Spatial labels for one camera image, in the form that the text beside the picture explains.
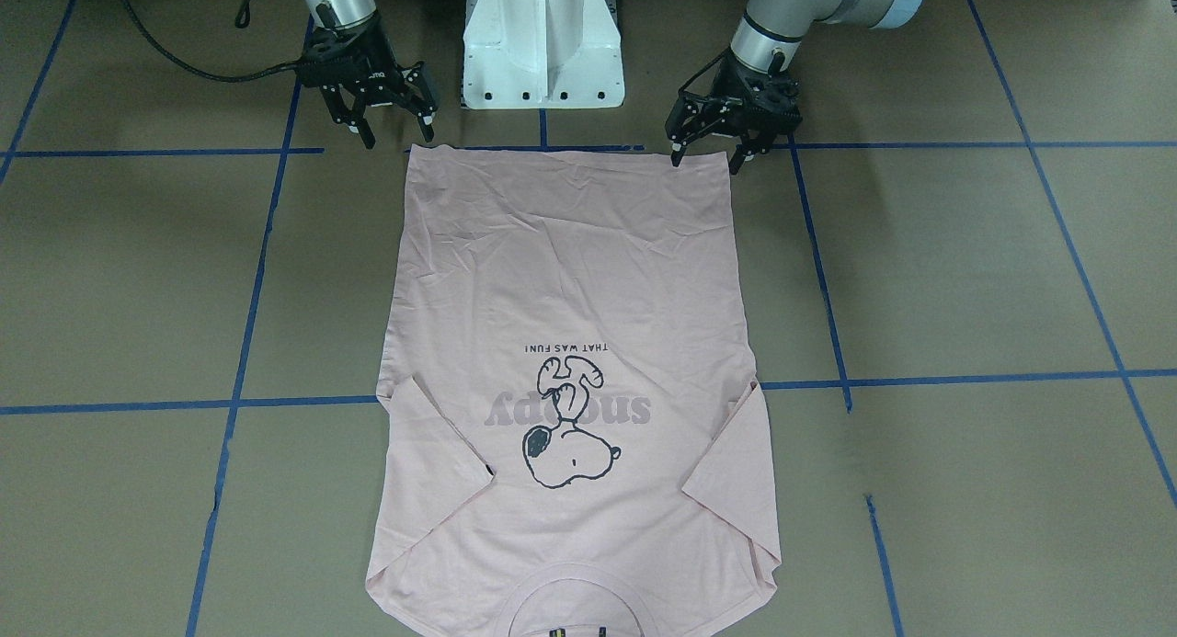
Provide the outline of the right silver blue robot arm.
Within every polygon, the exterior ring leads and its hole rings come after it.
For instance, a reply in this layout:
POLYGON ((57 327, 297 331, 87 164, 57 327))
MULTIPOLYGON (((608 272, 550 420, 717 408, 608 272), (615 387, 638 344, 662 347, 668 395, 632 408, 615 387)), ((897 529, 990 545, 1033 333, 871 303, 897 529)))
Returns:
POLYGON ((302 1, 313 29, 293 71, 302 87, 320 92, 332 120, 372 148, 366 110, 395 106, 415 118, 423 139, 432 142, 438 105, 428 69, 423 62, 403 66, 395 60, 375 0, 302 1))

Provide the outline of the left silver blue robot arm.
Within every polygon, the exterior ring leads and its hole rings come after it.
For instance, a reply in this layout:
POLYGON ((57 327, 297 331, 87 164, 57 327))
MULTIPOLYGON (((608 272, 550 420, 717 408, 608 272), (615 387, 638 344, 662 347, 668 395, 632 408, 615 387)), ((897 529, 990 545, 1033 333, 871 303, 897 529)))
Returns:
POLYGON ((736 175, 778 138, 794 134, 803 117, 799 84, 789 67, 814 24, 891 29, 907 24, 923 0, 749 0, 730 46, 689 77, 665 122, 671 162, 710 135, 737 139, 729 170, 736 175))

